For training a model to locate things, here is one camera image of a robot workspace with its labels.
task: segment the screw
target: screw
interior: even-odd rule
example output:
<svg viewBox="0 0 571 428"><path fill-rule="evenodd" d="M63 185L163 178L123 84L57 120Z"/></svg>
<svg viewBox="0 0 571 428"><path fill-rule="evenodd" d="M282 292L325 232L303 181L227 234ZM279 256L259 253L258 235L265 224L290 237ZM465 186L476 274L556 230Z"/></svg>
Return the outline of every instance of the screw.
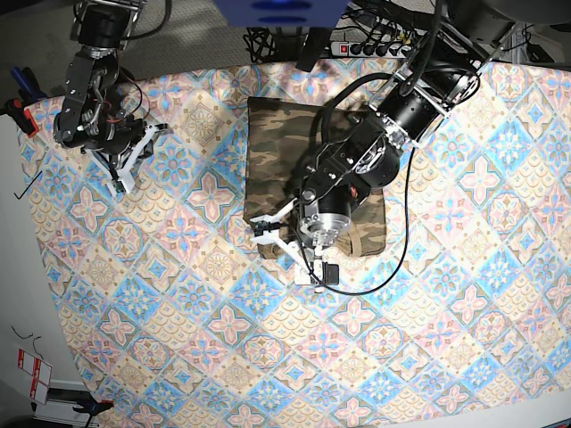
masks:
<svg viewBox="0 0 571 428"><path fill-rule="evenodd" d="M302 198L304 201L311 202L315 199L315 190L306 189L302 193Z"/></svg>

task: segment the white wall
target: white wall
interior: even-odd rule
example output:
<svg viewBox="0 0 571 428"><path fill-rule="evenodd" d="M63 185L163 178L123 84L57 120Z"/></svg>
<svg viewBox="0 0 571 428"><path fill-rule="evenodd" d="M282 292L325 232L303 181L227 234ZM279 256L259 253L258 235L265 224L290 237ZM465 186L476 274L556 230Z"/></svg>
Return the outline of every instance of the white wall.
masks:
<svg viewBox="0 0 571 428"><path fill-rule="evenodd" d="M55 312L37 246L28 197L16 200L24 188L16 125L0 117L0 382L20 391L25 376L16 366L18 348L33 354L30 339L41 335L37 350L54 366L52 379L83 386Z"/></svg>

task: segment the red clamp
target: red clamp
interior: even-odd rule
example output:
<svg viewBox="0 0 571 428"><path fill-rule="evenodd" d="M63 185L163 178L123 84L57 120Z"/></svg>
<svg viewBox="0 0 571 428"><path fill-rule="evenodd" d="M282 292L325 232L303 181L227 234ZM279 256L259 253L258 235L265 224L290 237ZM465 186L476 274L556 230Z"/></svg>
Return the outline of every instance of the red clamp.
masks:
<svg viewBox="0 0 571 428"><path fill-rule="evenodd" d="M8 116L10 116L16 124L20 127L22 131L26 133L27 136L34 136L38 132L38 127L32 113L22 107L21 101L17 98L8 100L4 105Z"/></svg>

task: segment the black cord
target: black cord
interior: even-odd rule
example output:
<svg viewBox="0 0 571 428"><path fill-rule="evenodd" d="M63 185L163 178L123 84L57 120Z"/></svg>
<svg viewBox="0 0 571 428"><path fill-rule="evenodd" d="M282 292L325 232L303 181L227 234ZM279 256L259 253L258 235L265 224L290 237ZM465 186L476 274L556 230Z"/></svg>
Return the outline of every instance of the black cord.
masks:
<svg viewBox="0 0 571 428"><path fill-rule="evenodd" d="M388 80L393 75L389 73L372 73L362 78L358 78L347 86L343 91L341 91L333 100L331 100L323 112L323 119L321 120L321 143L329 143L329 122L331 121L331 115L335 111L335 107L341 103L345 98L347 98L355 89L359 86L365 85L373 80Z"/></svg>
<svg viewBox="0 0 571 428"><path fill-rule="evenodd" d="M436 42L436 36L438 31L440 31L440 26L442 24L442 14L443 14L443 0L436 0L436 7L434 8L434 17L432 20L432 28L428 33L425 45L421 48L418 53L418 63L414 68L412 74L404 81L403 85L399 89L401 96L408 96L414 90L414 86L418 83L420 78L425 72L426 66L428 65L428 60L430 59L430 54L434 48L434 43Z"/></svg>
<svg viewBox="0 0 571 428"><path fill-rule="evenodd" d="M469 74L470 76L477 78L476 88L469 95L464 96L464 98L462 98L460 101L458 101L456 103L456 105L460 105L462 103L465 103L467 100L469 100L474 95L476 95L476 93L480 90L480 87L482 85L482 79L480 78L480 75L475 70L469 69L468 67L442 65L442 66L431 67L429 69L426 69L425 74L431 73L434 71L442 71L442 72L449 72L449 73L456 73L456 74L463 74L463 75Z"/></svg>
<svg viewBox="0 0 571 428"><path fill-rule="evenodd" d="M12 331L13 331L19 338L21 338L22 340L26 340L26 339L29 339L30 337L34 337L34 334L33 334L33 333L30 334L30 335L28 335L28 336L22 336L21 334L19 334L19 333L16 331L16 329L14 328L13 325L11 325L11 328L12 328ZM36 340L37 340L37 339L41 339L41 338L42 338L42 336L34 337L34 339L32 340L32 347L34 348L34 352L36 352L36 353L40 356L40 358L44 359L44 356L43 356L42 354L40 354L40 353L37 351L37 349L36 349Z"/></svg>
<svg viewBox="0 0 571 428"><path fill-rule="evenodd" d="M522 35L523 37L525 37L525 40L524 40L523 42L518 43L518 44L515 45L515 46L509 47L508 49L501 49L501 51L502 51L502 52L513 51L514 49L517 49L517 48L519 48L519 47L521 47L521 46L523 46L523 45L529 44L529 42L530 42L531 39L532 39L532 35L531 35L531 33L530 33L528 30L529 30L532 26L533 26L533 24L532 24L532 25L527 25L527 26L525 26L524 28L522 28L522 30L521 30L521 35Z"/></svg>
<svg viewBox="0 0 571 428"><path fill-rule="evenodd" d="M314 281L316 281L317 284L323 286L324 288L326 288L330 292L336 292L338 294L342 294L343 296L365 296L365 295L371 294L373 292L378 292L381 288L383 288L387 284L389 284L393 280L394 276L399 272L399 270L401 269L402 263L404 262L404 258L407 254L407 248L409 247L409 181L410 181L410 167L412 166L412 159L414 157L415 150L416 149L413 147L412 150L410 151L409 166L407 167L407 176L406 176L406 181L405 181L405 185L404 185L404 221L405 221L404 248L402 249L402 256L401 256L401 259L399 260L399 264L397 265L396 269L391 273L391 275L388 278L386 278L386 280L382 284L380 284L377 287L372 288L370 290L366 290L364 292L344 292L343 290L337 290L336 288L333 288L333 287L323 283L323 281L315 275L314 270L311 268L311 265L310 265L309 261L307 260L307 257L305 256L305 251L303 250L303 246L302 246L302 240L301 240L299 234L297 233L297 231L294 230L295 236L296 236L297 241L298 241L298 245L300 246L300 249L302 251L302 256L303 256L303 261L305 262L305 266L310 272L310 277Z"/></svg>
<svg viewBox="0 0 571 428"><path fill-rule="evenodd" d="M40 354L36 349L36 340L41 339L41 338L42 338L42 336L35 337L34 340L32 341L32 346L34 347L34 352L36 352L40 358L44 359L44 356L42 354Z"/></svg>
<svg viewBox="0 0 571 428"><path fill-rule="evenodd" d="M34 334L33 334L33 333L30 334L29 336L24 337L24 336L20 335L20 334L16 331L16 329L14 328L13 325L11 325L11 328L12 328L12 331L15 332L16 335L17 335L19 338L21 338L22 340L29 339L30 337L34 337Z"/></svg>
<svg viewBox="0 0 571 428"><path fill-rule="evenodd" d="M162 17L161 23L155 29L147 31L146 33L143 34L137 34L134 36L125 36L122 37L121 40L139 40L141 38L154 36L159 31L161 31L165 25L167 25L167 22L169 22L170 20L171 12L172 12L172 0L164 0L164 16Z"/></svg>
<svg viewBox="0 0 571 428"><path fill-rule="evenodd" d="M247 28L246 32L242 39L246 43L246 52L250 54L250 61L252 63L272 61L276 54L276 42L269 29Z"/></svg>

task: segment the table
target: table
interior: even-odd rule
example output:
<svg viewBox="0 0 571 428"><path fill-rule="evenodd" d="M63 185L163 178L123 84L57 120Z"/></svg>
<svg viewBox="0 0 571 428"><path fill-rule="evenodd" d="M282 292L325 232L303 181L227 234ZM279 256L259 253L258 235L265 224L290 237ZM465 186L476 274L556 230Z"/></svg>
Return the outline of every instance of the table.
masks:
<svg viewBox="0 0 571 428"><path fill-rule="evenodd" d="M411 237L381 292L292 285L242 220L249 96L321 105L385 60L201 70L142 84L166 122L138 190L54 143L62 99L20 137L36 234L79 373L112 399L103 426L357 426L454 415L571 387L571 74L491 64L482 89L415 155ZM374 82L345 107L367 99ZM137 103L131 89L127 109ZM403 156L385 189L387 248L328 257L349 290L403 246Z"/></svg>

